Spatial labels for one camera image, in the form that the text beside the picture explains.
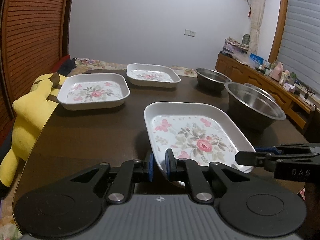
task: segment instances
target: pink bottle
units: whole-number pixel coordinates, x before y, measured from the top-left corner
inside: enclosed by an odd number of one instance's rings
[[[279,82],[282,72],[283,72],[283,64],[281,62],[278,62],[278,65],[274,68],[271,77]]]

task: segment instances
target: dark brown table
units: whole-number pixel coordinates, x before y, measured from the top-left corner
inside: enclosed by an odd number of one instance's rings
[[[89,73],[125,71],[94,70]],[[181,77],[176,89],[137,87],[129,83],[130,96],[117,108],[68,111],[58,105],[40,134],[25,164],[13,206],[26,192],[57,181],[100,162],[112,167],[131,159],[143,159],[151,146],[143,112],[146,106],[158,101],[206,103],[223,111],[228,110],[228,93],[212,94],[197,84],[197,79]],[[254,146],[274,146],[281,143],[304,143],[305,138],[288,121],[277,121],[263,133],[240,127]],[[297,193],[303,183],[279,181],[262,168],[251,173],[273,183],[279,183]],[[138,184],[140,193],[181,193],[183,188],[167,182],[155,167],[154,183]]]

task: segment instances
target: plush toy arm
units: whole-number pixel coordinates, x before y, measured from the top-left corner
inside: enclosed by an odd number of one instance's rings
[[[4,186],[10,187],[17,171],[18,163],[19,157],[17,157],[12,149],[10,149],[0,164],[0,181]]]
[[[12,104],[19,116],[40,131],[53,112],[47,101],[51,88],[52,82],[49,79],[42,80],[36,90],[20,97]]]

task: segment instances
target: crosshair logo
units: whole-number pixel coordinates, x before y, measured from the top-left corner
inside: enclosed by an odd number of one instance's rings
[[[165,201],[166,198],[160,196],[160,197],[155,198],[155,200],[159,201],[159,202],[162,202],[162,201]]]

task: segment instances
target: white wall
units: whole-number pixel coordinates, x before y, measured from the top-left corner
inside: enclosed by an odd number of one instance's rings
[[[69,53],[122,64],[214,68],[248,32],[246,0],[72,0]],[[185,29],[196,37],[184,35]]]
[[[266,0],[259,35],[258,55],[268,60],[275,37],[280,0]]]

